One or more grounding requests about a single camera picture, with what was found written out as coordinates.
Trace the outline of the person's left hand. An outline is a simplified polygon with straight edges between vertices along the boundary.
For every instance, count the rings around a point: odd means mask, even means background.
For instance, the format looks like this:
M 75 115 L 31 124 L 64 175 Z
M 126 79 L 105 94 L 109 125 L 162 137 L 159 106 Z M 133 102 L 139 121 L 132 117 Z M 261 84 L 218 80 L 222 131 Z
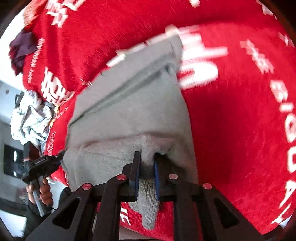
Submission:
M 52 192 L 51 192 L 51 188 L 50 185 L 48 184 L 48 180 L 46 178 L 44 178 L 43 180 L 43 185 L 40 187 L 40 199 L 43 202 L 43 204 L 47 205 L 47 206 L 52 206 L 53 205 L 53 198 L 52 198 Z M 26 186 L 26 190 L 28 193 L 28 199 L 32 204 L 35 204 L 35 200 L 34 200 L 34 196 L 33 196 L 33 191 L 34 191 L 34 187 L 29 184 Z

